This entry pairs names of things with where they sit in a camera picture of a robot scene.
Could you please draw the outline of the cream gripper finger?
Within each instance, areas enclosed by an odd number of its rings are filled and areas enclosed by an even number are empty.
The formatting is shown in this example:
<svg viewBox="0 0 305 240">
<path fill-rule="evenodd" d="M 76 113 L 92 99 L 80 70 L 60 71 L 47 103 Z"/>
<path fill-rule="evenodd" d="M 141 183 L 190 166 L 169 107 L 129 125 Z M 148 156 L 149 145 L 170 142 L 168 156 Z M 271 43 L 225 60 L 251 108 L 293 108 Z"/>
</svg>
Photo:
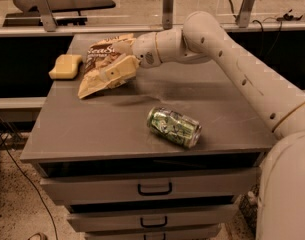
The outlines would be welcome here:
<svg viewBox="0 0 305 240">
<path fill-rule="evenodd" d="M 114 42 L 112 44 L 112 48 L 116 53 L 132 55 L 133 54 L 132 45 L 134 44 L 134 42 L 135 39 L 127 39 L 127 40 Z"/>
</svg>

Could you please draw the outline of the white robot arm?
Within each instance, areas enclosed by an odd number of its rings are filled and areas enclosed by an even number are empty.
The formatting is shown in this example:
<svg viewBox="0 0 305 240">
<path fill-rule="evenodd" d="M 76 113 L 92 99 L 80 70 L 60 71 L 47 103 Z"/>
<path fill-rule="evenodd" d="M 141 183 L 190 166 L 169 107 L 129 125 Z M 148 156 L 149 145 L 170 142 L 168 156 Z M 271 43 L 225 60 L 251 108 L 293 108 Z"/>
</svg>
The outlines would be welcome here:
<svg viewBox="0 0 305 240">
<path fill-rule="evenodd" d="M 111 39 L 145 68 L 214 60 L 278 142 L 263 164 L 256 240 L 305 240 L 305 92 L 234 42 L 209 13 L 190 14 L 182 28 Z"/>
</svg>

